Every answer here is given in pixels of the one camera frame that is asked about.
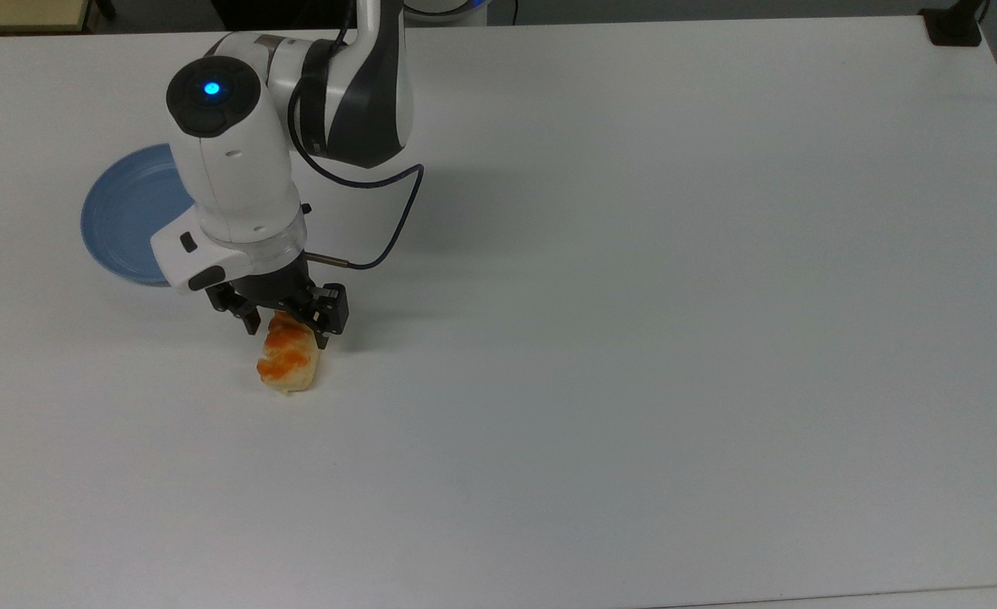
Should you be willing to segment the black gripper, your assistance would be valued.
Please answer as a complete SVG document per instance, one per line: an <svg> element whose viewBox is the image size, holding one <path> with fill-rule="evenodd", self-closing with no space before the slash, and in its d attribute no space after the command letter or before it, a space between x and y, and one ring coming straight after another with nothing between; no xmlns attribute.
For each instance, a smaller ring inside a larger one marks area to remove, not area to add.
<svg viewBox="0 0 997 609"><path fill-rule="evenodd" d="M298 257L274 272L247 275L205 290L212 308L238 317L250 336L261 324L258 308L298 313L299 321L311 329L319 350L331 336L339 336L350 317L346 286L326 283L314 286L309 263Z"/></svg>

